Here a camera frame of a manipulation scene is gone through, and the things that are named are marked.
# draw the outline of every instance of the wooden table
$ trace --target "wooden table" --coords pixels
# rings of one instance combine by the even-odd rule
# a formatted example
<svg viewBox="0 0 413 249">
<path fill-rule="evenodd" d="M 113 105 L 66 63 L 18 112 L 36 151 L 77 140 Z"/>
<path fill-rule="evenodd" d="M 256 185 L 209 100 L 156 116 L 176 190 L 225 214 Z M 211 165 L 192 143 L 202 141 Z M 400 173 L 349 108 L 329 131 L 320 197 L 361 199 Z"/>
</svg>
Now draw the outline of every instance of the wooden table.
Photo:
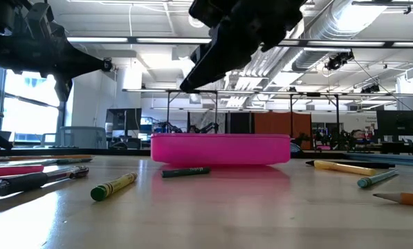
<svg viewBox="0 0 413 249">
<path fill-rule="evenodd" d="M 88 178 L 0 199 L 0 248 L 413 248 L 413 207 L 372 196 L 413 192 L 413 167 L 360 190 L 304 161 L 162 179 L 149 158 L 97 156 Z M 89 196 L 130 171 L 135 184 Z"/>
</svg>

